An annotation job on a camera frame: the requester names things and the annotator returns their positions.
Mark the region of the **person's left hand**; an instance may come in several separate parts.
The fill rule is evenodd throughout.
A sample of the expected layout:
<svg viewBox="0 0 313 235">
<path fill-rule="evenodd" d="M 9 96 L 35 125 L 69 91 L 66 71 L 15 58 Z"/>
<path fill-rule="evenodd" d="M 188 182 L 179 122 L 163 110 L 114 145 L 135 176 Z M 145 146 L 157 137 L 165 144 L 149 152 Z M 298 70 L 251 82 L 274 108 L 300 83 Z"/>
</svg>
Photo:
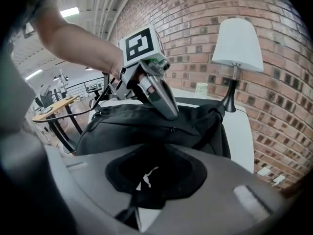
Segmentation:
<svg viewBox="0 0 313 235">
<path fill-rule="evenodd" d="M 148 92 L 151 94 L 155 91 L 153 85 L 151 84 L 151 82 L 149 81 L 145 73 L 138 72 L 136 74 L 136 79 L 139 81 L 140 85 L 143 85 L 143 89 L 145 92 Z"/>
</svg>

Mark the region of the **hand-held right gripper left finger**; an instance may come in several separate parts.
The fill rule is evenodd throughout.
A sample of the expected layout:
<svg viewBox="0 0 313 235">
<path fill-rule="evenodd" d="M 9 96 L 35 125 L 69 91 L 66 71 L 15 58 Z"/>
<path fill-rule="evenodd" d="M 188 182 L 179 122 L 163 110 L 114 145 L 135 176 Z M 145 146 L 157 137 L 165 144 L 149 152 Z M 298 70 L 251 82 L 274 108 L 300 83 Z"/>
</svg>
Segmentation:
<svg viewBox="0 0 313 235">
<path fill-rule="evenodd" d="M 62 157 L 46 146 L 56 186 L 66 202 L 80 235 L 139 235 L 141 232 L 115 219 L 129 205 L 131 196 L 118 192 L 105 176 L 108 163 L 138 145 L 85 156 Z"/>
</svg>

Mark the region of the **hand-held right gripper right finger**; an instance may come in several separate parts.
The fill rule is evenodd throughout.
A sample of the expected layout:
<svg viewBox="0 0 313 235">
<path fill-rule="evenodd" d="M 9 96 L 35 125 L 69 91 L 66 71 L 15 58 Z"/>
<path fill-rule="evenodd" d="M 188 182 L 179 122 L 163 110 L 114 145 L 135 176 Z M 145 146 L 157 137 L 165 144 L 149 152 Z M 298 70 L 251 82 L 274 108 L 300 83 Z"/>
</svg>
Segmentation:
<svg viewBox="0 0 313 235">
<path fill-rule="evenodd" d="M 144 232 L 152 235 L 263 235 L 282 216 L 285 198 L 232 160 L 177 145 L 207 169 L 192 196 L 144 210 Z"/>
</svg>

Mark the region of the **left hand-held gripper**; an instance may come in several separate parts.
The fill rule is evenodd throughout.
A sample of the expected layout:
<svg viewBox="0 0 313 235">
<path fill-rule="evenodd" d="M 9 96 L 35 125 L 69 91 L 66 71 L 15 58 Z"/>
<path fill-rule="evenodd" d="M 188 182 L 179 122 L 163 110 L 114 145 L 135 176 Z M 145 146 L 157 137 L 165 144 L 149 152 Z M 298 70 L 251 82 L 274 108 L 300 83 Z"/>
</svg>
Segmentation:
<svg viewBox="0 0 313 235">
<path fill-rule="evenodd" d="M 144 27 L 122 38 L 119 47 L 123 51 L 124 66 L 117 85 L 109 84 L 120 99 L 132 98 L 142 92 L 148 102 L 166 119 L 176 120 L 179 109 L 173 93 L 163 79 L 170 63 L 167 60 L 161 39 L 153 27 Z M 138 72 L 146 76 L 136 79 Z"/>
</svg>

